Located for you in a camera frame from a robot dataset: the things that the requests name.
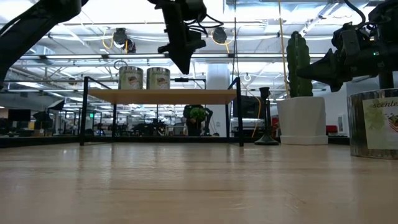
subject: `white column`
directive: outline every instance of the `white column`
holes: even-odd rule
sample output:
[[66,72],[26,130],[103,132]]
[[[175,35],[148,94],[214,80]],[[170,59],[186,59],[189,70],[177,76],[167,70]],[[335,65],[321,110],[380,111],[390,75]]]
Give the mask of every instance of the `white column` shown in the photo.
[[[206,85],[208,90],[226,90],[231,83],[228,64],[208,64]],[[207,105],[213,111],[210,134],[219,133],[226,137],[225,105]]]

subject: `wooden shelf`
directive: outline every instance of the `wooden shelf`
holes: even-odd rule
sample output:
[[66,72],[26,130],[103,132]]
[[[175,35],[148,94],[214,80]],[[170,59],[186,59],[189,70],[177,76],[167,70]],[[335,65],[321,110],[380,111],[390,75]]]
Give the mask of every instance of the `wooden shelf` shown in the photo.
[[88,94],[123,105],[225,105],[236,98],[236,90],[88,90]]

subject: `green cactus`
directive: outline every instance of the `green cactus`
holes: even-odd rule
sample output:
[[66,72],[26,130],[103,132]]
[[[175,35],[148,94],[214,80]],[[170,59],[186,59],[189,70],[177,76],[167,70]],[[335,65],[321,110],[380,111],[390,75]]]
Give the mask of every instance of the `green cactus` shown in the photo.
[[310,50],[304,37],[297,31],[287,42],[287,69],[289,69],[290,97],[313,96],[312,82],[297,77],[297,70],[310,65]]

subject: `silver can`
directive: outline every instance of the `silver can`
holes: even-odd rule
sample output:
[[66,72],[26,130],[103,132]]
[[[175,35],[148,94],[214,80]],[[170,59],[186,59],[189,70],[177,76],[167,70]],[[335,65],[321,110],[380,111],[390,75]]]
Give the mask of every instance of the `silver can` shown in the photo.
[[398,159],[398,89],[348,97],[352,156]]
[[170,89],[170,70],[167,68],[148,68],[147,90]]
[[119,69],[120,90],[141,90],[144,86],[144,71],[141,68],[126,66]]

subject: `white pot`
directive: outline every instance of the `white pot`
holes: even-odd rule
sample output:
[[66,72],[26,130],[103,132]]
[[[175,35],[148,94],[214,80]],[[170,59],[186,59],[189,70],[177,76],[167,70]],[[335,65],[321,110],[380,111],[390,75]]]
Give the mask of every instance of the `white pot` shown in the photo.
[[296,97],[277,102],[282,144],[328,144],[323,97]]

